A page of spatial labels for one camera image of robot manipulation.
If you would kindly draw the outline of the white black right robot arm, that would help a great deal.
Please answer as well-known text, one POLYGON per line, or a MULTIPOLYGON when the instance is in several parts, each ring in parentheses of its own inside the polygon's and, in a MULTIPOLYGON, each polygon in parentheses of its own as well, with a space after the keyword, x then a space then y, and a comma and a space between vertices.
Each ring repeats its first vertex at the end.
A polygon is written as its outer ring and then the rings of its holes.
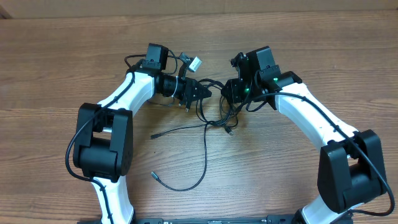
POLYGON ((335 116, 294 72, 282 72, 266 46, 230 60, 238 77, 221 94, 235 113, 253 102, 288 117, 319 153, 318 197, 293 215, 269 215, 268 223, 352 223, 355 213, 385 217, 395 209, 382 144, 371 129, 358 131, 335 116))

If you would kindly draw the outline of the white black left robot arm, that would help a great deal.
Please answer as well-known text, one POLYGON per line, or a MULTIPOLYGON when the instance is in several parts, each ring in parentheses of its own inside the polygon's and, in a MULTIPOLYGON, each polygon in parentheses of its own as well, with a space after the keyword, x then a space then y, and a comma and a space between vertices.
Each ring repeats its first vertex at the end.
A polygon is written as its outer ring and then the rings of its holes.
POLYGON ((97 223, 133 223, 126 175, 133 155, 133 117, 156 93, 180 100, 189 110, 194 101, 211 96, 199 81, 187 78, 201 65, 198 57, 176 56, 159 44, 127 66, 122 84, 97 104, 83 103, 76 132, 65 153, 69 174, 95 188, 101 218, 97 223))

